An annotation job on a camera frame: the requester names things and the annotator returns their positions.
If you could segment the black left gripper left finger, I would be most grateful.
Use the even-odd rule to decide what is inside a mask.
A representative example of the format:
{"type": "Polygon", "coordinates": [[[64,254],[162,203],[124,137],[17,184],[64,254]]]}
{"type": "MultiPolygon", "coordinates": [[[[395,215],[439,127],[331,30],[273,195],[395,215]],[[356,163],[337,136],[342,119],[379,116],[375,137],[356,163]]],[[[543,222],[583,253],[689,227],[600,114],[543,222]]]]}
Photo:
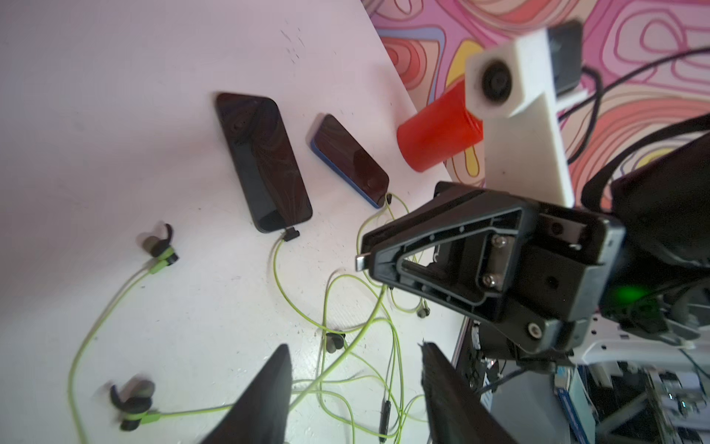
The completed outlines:
{"type": "Polygon", "coordinates": [[[290,350],[281,344],[203,443],[284,443],[291,388],[290,350]]]}

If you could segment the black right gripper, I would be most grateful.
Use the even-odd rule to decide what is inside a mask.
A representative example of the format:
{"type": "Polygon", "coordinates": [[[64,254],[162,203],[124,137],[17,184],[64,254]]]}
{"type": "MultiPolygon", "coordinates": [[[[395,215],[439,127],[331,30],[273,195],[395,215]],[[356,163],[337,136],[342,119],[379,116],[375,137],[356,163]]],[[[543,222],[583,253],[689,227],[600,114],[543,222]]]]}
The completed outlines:
{"type": "Polygon", "coordinates": [[[408,217],[423,256],[404,282],[530,354],[584,342],[625,237],[611,216],[446,181],[408,217]]]}

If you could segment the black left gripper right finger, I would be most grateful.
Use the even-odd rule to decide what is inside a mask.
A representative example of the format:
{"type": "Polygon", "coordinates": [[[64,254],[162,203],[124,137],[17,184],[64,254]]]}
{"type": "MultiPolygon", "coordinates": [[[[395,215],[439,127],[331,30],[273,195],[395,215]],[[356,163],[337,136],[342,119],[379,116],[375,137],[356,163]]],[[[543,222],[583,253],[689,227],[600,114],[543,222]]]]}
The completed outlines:
{"type": "Polygon", "coordinates": [[[422,386],[432,442],[516,442],[484,408],[436,344],[425,342],[421,351],[422,386]]]}

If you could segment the black smartphone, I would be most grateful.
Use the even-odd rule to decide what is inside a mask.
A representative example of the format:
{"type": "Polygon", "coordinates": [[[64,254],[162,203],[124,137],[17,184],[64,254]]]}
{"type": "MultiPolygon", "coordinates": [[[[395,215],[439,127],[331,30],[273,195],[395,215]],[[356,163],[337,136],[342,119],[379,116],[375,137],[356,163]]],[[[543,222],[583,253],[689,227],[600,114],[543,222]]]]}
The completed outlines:
{"type": "Polygon", "coordinates": [[[312,204],[277,103],[220,92],[214,106],[257,231],[310,220],[312,204]]]}

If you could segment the blue-cased smartphone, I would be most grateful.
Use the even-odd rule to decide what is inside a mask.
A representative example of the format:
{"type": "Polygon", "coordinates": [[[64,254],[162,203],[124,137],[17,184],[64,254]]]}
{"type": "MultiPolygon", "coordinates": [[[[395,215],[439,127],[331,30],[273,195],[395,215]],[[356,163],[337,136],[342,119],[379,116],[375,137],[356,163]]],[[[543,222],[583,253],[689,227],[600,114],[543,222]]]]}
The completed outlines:
{"type": "Polygon", "coordinates": [[[310,142],[312,151],[375,208],[388,195],[389,176],[348,130],[325,115],[310,142]]]}

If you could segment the green earphone cable plug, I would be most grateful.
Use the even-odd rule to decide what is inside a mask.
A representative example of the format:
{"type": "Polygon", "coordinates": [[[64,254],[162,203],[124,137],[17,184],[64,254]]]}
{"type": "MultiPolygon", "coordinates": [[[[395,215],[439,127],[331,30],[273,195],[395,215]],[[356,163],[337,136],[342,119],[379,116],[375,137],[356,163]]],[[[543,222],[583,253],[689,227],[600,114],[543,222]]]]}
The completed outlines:
{"type": "Polygon", "coordinates": [[[356,271],[364,273],[371,284],[374,280],[380,282],[379,289],[388,291],[392,305],[399,312],[425,319],[430,316],[431,309],[425,298],[421,297],[422,292],[414,290],[412,283],[403,280],[403,262],[410,259],[419,265],[423,256],[423,253],[416,256],[414,250],[407,251],[403,235],[414,229],[408,214],[410,211],[406,203],[388,192],[384,205],[360,226],[356,236],[356,271]],[[416,307],[400,306],[395,299],[395,289],[413,290],[413,294],[420,297],[416,307]]]}

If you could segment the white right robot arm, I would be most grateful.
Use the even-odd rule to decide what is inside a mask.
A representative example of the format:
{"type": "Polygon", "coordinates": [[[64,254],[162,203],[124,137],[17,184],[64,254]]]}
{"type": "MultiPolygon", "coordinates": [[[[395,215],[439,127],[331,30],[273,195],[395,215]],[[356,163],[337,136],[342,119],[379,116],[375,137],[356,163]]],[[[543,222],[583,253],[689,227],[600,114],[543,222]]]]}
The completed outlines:
{"type": "Polygon", "coordinates": [[[709,118],[639,140],[690,141],[622,177],[615,157],[579,208],[453,182],[362,238],[356,268],[478,322],[480,355],[521,371],[631,361],[699,366],[709,324],[709,118]]]}

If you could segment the red plastic cup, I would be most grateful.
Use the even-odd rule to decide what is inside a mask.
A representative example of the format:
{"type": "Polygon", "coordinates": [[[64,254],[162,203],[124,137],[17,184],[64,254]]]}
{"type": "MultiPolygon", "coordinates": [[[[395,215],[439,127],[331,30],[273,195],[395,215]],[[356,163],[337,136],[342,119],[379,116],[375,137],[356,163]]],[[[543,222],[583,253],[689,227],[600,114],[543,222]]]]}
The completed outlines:
{"type": "Polygon", "coordinates": [[[435,167],[482,139],[483,122],[466,107],[464,81],[456,83],[397,129],[399,151],[417,172],[435,167]]]}

